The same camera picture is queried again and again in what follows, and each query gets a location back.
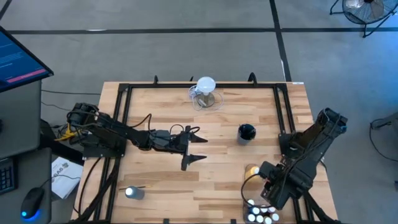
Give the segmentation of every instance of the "white paper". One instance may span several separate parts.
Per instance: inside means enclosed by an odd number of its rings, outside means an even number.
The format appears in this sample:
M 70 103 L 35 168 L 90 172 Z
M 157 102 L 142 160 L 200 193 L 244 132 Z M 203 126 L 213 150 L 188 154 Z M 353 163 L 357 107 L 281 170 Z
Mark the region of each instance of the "white paper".
M 79 183 L 80 179 L 69 179 L 68 177 L 58 175 L 66 175 L 71 178 L 81 177 L 83 166 L 70 162 L 67 159 L 58 157 L 52 162 L 51 188 L 52 192 L 57 194 L 60 198 L 65 199 L 69 196 L 70 192 Z

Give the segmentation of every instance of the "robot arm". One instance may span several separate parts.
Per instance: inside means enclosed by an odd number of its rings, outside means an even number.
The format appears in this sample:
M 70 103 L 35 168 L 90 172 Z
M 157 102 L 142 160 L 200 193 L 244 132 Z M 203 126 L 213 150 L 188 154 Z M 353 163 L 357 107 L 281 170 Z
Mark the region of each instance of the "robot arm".
M 110 115 L 102 113 L 95 105 L 77 103 L 67 115 L 68 123 L 76 128 L 85 129 L 91 133 L 89 138 L 83 141 L 88 147 L 94 149 L 107 149 L 117 152 L 128 139 L 140 150 L 151 149 L 159 152 L 181 154 L 181 170 L 186 170 L 192 162 L 206 158 L 188 153 L 189 142 L 207 142 L 206 139 L 195 135 L 191 128 L 186 126 L 179 134 L 171 134 L 168 130 L 139 131 L 119 121 L 115 121 Z
M 326 108 L 314 125 L 303 133 L 280 136 L 281 151 L 285 155 L 276 166 L 264 161 L 259 170 L 268 179 L 261 197 L 280 210 L 290 198 L 308 195 L 317 174 L 317 164 L 333 140 L 346 131 L 347 118 Z

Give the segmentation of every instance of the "floor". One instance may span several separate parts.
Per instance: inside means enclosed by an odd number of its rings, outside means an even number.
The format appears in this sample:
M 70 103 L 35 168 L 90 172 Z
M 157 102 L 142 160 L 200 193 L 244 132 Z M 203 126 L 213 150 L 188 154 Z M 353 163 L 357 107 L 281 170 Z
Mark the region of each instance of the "floor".
M 274 30 L 276 2 L 282 30 Z M 346 223 L 395 223 L 398 163 L 381 157 L 369 141 L 369 122 L 398 111 L 398 32 L 366 39 L 344 15 L 329 15 L 334 0 L 13 0 L 0 26 L 44 61 L 55 76 L 43 89 L 100 93 L 105 81 L 247 79 L 304 82 L 313 115 L 330 107 L 346 116 L 348 131 L 326 154 L 328 178 L 339 219 Z M 6 0 L 0 0 L 0 8 Z M 131 34 L 129 29 L 266 28 L 263 32 Z M 383 27 L 398 27 L 392 16 Z M 295 32 L 284 32 L 294 28 Z M 311 28 L 321 32 L 311 32 Z M 127 30 L 130 34 L 80 34 L 79 30 Z M 46 30 L 74 30 L 51 34 Z M 44 93 L 42 101 L 62 108 L 98 103 L 99 96 Z M 42 107 L 51 124 L 66 111 Z M 377 147 L 398 159 L 391 127 L 373 132 Z M 53 203 L 52 223 L 66 222 L 75 195 Z

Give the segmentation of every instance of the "computer monitor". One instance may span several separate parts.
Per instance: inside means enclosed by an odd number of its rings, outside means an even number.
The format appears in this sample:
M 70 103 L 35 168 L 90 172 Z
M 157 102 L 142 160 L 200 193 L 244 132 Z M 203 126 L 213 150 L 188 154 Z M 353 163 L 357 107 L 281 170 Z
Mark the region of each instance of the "computer monitor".
M 0 26 L 0 93 L 52 75 L 51 69 Z

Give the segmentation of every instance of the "desk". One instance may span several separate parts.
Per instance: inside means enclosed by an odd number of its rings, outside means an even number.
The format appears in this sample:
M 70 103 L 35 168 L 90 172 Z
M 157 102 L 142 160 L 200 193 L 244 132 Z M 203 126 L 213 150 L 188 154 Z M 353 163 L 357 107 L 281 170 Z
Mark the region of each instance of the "desk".
M 0 195 L 0 216 L 4 223 L 26 223 L 21 219 L 21 205 L 28 191 L 51 177 L 51 150 L 36 151 L 40 146 L 41 81 L 0 94 L 0 157 L 14 156 L 18 188 Z M 40 216 L 31 224 L 51 220 L 51 182 L 44 185 Z
M 104 84 L 99 101 L 102 112 L 113 114 L 118 86 L 119 83 L 115 82 Z M 305 87 L 288 83 L 287 89 L 295 127 L 303 131 L 313 123 Z M 180 155 L 140 151 L 131 142 L 127 142 L 126 154 L 121 159 L 117 189 L 130 185 L 152 187 L 145 189 L 146 196 L 141 201 L 128 199 L 123 190 L 117 190 L 112 222 L 162 223 L 164 218 L 169 218 L 171 223 L 229 223 L 231 219 L 243 223 L 240 187 L 245 166 L 260 165 L 263 161 L 277 164 L 280 161 L 277 140 L 280 131 L 274 94 L 272 89 L 266 88 L 216 90 L 224 97 L 223 107 L 217 111 L 195 111 L 186 88 L 133 89 L 128 125 L 136 124 L 148 113 L 152 113 L 150 127 L 154 129 L 170 129 L 173 124 L 200 126 L 197 135 L 209 142 L 190 144 L 190 153 L 208 157 L 194 162 L 187 171 L 182 172 Z M 121 104 L 120 111 L 123 109 L 124 103 Z M 122 119 L 121 116 L 122 112 L 119 113 L 119 120 Z M 253 124 L 257 129 L 255 140 L 248 146 L 236 143 L 238 125 L 243 123 Z M 137 127 L 146 128 L 147 124 Z M 88 159 L 85 162 L 78 195 L 95 160 Z M 87 183 L 83 208 L 90 204 L 98 191 L 103 161 L 104 159 L 95 167 Z M 325 169 L 318 166 L 317 173 L 310 193 L 326 214 L 336 219 Z M 105 218 L 107 201 L 108 196 L 105 195 L 100 219 Z M 304 202 L 300 203 L 305 218 Z M 278 214 L 280 222 L 294 223 L 292 201 L 289 200 Z M 76 217 L 77 214 L 73 212 L 72 218 Z

